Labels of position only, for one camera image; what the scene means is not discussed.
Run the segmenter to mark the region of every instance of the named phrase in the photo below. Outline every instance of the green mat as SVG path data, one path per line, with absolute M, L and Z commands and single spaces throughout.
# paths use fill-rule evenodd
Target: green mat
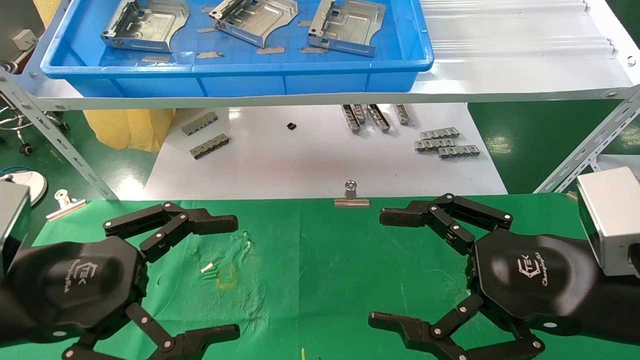
M 576 203 L 562 195 L 473 199 L 512 213 L 516 233 L 584 238 Z M 237 215 L 240 228 L 190 236 L 151 265 L 143 307 L 171 335 L 238 323 L 241 338 L 211 346 L 207 360 L 434 359 L 405 350 L 398 335 L 367 324 L 374 310 L 434 322 L 468 294 L 466 260 L 443 240 L 427 228 L 378 223 L 382 207 L 405 207 L 410 200 L 373 199 L 370 208 L 354 209 L 334 208 L 331 199 L 178 202 Z M 36 245 L 101 240 L 105 220 L 152 204 L 91 201 L 48 223 Z M 630 345 L 538 336 L 547 344 L 541 360 L 640 356 L 640 347 Z M 470 348 L 513 338 L 478 315 L 454 339 Z M 72 342 L 5 348 L 0 359 L 59 359 Z M 153 349 L 132 323 L 96 346 L 128 360 L 146 359 Z

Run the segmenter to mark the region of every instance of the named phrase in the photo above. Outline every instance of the shelf rack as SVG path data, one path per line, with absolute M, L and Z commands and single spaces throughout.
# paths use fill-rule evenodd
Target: shelf rack
M 343 103 L 619 99 L 620 105 L 536 192 L 561 192 L 639 114 L 640 49 L 605 0 L 421 0 L 436 62 L 398 94 L 233 98 L 83 97 L 40 63 L 71 0 L 63 0 L 22 75 L 0 70 L 0 91 L 107 199 L 115 194 L 43 111 Z

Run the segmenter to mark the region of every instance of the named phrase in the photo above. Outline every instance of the blue plastic tray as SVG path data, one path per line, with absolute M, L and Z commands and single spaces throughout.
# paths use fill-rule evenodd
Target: blue plastic tray
M 52 79 L 66 79 L 87 97 L 236 97 L 340 92 L 406 92 L 418 72 L 433 64 L 431 42 L 419 0 L 375 0 L 386 5 L 382 29 L 371 40 L 373 58 L 338 51 L 305 54 L 308 27 L 319 0 L 299 0 L 298 16 L 272 32 L 267 47 L 280 54 L 257 54 L 257 47 L 210 28 L 203 6 L 221 0 L 188 0 L 191 15 L 172 38 L 172 54 L 111 49 L 100 33 L 120 0 L 73 0 L 43 60 Z M 220 58 L 197 59 L 217 51 Z M 169 63 L 142 61 L 168 56 Z

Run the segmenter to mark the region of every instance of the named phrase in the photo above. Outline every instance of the yellow stain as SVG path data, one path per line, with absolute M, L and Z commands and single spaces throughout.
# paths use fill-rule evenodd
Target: yellow stain
M 221 282 L 220 279 L 223 277 L 223 274 L 225 272 L 228 272 L 228 282 Z M 221 290 L 225 290 L 225 289 L 232 289 L 236 287 L 236 267 L 231 265 L 228 269 L 226 270 L 220 270 L 220 274 L 219 276 L 216 278 L 216 288 L 217 289 L 221 289 Z

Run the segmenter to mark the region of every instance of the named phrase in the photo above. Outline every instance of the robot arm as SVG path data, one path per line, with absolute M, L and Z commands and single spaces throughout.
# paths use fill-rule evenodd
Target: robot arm
M 191 233 L 237 230 L 234 215 L 214 217 L 205 209 L 165 202 L 108 220 L 103 228 L 107 238 L 102 241 L 68 241 L 17 252 L 0 284 L 0 347 L 80 337 L 64 351 L 64 360 L 114 360 L 93 347 L 130 320 L 157 345 L 149 358 L 154 360 L 201 359 L 210 344 L 239 338 L 235 324 L 171 337 L 140 306 L 148 263 Z M 125 241 L 152 230 L 140 249 Z
M 476 241 L 458 218 L 489 231 Z M 412 201 L 404 209 L 383 209 L 383 225 L 430 227 L 456 252 L 469 256 L 472 294 L 436 323 L 373 312 L 369 325 L 400 334 L 406 348 L 438 360 L 531 359 L 545 349 L 530 329 L 553 335 L 583 335 L 640 345 L 640 279 L 608 277 L 586 241 L 554 235 L 520 235 L 513 216 L 445 194 Z M 481 312 L 514 341 L 463 350 L 451 335 Z

